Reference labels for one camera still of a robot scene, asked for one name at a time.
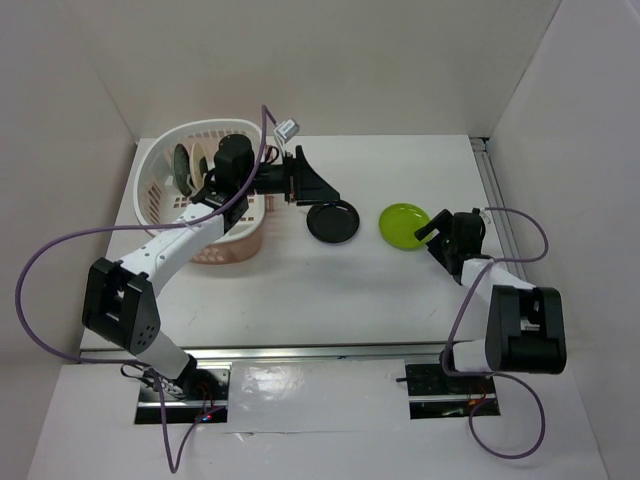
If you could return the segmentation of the black glossy plate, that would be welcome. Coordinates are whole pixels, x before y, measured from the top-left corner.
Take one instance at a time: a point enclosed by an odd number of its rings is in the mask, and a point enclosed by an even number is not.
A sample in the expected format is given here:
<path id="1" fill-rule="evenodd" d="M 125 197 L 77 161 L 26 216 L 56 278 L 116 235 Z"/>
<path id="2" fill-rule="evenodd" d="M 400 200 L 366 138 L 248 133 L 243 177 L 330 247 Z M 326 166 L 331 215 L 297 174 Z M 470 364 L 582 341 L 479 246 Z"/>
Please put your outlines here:
<path id="1" fill-rule="evenodd" d="M 316 240 L 339 245 L 350 241 L 358 233 L 360 215 L 349 202 L 328 202 L 310 208 L 306 215 L 306 226 Z"/>

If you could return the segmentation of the lime green plate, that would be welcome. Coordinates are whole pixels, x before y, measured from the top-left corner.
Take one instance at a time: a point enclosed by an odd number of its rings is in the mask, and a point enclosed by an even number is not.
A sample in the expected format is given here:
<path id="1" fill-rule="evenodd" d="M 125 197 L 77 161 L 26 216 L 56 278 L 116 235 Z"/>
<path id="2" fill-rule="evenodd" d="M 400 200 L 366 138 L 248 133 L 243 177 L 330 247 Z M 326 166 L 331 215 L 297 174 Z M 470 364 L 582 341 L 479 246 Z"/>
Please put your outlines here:
<path id="1" fill-rule="evenodd" d="M 431 235 L 418 240 L 415 232 L 430 220 L 429 215 L 421 208 L 409 203 L 396 203 L 381 212 L 378 228 L 382 238 L 394 248 L 416 250 L 425 246 Z"/>

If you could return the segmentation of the cream plate with green patch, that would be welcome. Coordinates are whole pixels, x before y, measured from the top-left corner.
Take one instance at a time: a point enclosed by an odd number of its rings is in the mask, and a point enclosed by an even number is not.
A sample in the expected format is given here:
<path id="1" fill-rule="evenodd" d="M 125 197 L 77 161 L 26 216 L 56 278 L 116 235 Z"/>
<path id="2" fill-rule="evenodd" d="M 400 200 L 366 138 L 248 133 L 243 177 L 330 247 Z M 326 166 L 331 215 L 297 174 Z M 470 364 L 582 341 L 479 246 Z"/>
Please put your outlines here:
<path id="1" fill-rule="evenodd" d="M 191 147 L 189 169 L 194 191 L 198 192 L 204 187 L 205 176 L 209 171 L 206 150 L 200 142 L 195 142 Z"/>

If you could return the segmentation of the blue patterned plate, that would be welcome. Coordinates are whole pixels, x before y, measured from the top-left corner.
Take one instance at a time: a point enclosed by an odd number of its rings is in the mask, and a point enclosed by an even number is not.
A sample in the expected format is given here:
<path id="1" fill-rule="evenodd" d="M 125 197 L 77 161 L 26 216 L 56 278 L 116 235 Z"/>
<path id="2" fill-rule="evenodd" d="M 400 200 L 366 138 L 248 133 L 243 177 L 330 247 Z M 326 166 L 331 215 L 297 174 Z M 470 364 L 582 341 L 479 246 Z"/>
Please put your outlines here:
<path id="1" fill-rule="evenodd" d="M 177 144 L 172 157 L 172 167 L 175 185 L 184 197 L 191 196 L 191 186 L 189 184 L 190 158 L 187 149 L 183 144 Z"/>

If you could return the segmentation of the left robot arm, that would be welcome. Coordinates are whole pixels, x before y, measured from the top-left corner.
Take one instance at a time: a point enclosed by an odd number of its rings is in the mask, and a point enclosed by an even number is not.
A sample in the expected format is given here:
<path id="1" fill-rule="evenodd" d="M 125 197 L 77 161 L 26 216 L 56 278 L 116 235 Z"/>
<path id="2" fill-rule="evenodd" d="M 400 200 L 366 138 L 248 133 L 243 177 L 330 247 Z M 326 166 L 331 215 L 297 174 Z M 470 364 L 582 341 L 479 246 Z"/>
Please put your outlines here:
<path id="1" fill-rule="evenodd" d="M 316 205 L 340 194 L 309 165 L 303 151 L 279 164 L 264 162 L 242 134 L 223 137 L 204 184 L 175 222 L 117 261 L 100 258 L 89 269 L 83 325 L 131 354 L 162 377 L 176 399 L 212 393 L 214 377 L 161 330 L 157 298 L 163 287 L 205 246 L 223 238 L 249 208 L 251 194 L 281 194 L 288 202 Z"/>

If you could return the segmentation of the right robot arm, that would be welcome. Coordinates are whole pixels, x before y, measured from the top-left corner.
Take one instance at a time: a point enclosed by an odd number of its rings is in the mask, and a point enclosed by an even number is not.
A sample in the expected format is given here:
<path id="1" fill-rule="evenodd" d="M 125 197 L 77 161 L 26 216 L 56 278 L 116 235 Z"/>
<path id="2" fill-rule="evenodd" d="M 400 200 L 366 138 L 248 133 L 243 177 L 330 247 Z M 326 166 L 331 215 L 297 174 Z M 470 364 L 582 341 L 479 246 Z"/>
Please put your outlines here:
<path id="1" fill-rule="evenodd" d="M 531 258 L 497 258 L 482 253 L 486 225 L 478 208 L 443 210 L 414 231 L 431 256 L 453 280 L 467 289 L 441 352 L 436 379 L 448 392 L 460 391 L 471 376 L 499 373 L 558 375 L 567 363 L 562 298 L 551 287 L 536 286 L 505 270 L 506 263 L 531 264 L 549 251 L 549 239 L 531 215 L 508 207 L 491 212 L 517 215 L 541 236 L 542 252 Z M 457 342 L 455 336 L 472 299 L 488 306 L 486 331 L 479 340 Z"/>

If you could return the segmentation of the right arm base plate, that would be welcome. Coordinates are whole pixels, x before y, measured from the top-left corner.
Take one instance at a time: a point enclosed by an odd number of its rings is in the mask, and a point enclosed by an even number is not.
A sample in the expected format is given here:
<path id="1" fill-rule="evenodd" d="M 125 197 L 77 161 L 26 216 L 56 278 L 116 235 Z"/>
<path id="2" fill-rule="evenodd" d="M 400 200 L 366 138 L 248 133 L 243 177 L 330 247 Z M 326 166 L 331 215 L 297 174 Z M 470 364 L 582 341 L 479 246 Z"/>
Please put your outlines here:
<path id="1" fill-rule="evenodd" d="M 396 382 L 408 393 L 410 418 L 450 419 L 499 416 L 494 382 L 485 377 L 450 377 L 439 364 L 406 364 Z"/>

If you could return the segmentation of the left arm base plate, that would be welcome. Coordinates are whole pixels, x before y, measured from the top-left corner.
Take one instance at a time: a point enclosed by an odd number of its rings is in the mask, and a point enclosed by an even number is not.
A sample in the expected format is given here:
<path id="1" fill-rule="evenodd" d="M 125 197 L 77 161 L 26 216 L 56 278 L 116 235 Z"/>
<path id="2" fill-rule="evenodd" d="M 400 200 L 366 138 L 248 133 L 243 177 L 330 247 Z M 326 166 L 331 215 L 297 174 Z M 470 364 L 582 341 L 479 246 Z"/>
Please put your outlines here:
<path id="1" fill-rule="evenodd" d="M 207 386 L 198 386 L 193 393 L 186 394 L 180 388 L 162 378 L 164 391 L 166 420 L 171 424 L 191 424 L 198 415 L 206 413 L 203 424 L 223 424 L 228 420 L 228 394 L 231 379 L 231 365 L 213 363 L 205 365 L 213 377 Z M 122 369 L 121 374 L 139 382 L 139 394 L 136 403 L 134 423 L 136 425 L 159 425 L 161 423 L 161 405 L 159 389 L 153 376 L 145 370 L 134 370 L 128 374 Z"/>

